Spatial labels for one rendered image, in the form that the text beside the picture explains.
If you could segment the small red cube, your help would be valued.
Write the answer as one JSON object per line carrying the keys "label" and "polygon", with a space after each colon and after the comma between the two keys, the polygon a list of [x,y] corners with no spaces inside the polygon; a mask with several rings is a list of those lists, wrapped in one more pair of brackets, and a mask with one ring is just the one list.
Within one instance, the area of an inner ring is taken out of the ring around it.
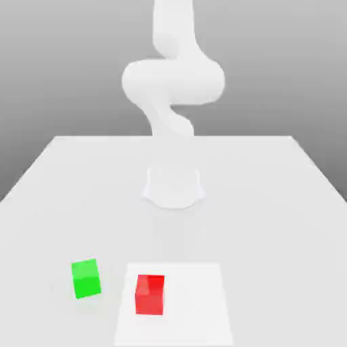
{"label": "small red cube", "polygon": [[136,282],[136,314],[163,315],[165,277],[156,274],[139,274]]}

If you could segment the small green cube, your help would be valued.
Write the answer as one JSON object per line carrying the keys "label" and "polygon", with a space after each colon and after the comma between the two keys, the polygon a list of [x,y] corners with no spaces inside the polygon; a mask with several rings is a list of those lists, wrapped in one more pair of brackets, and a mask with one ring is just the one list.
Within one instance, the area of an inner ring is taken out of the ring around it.
{"label": "small green cube", "polygon": [[77,299],[101,294],[101,282],[95,258],[71,264],[73,287]]}

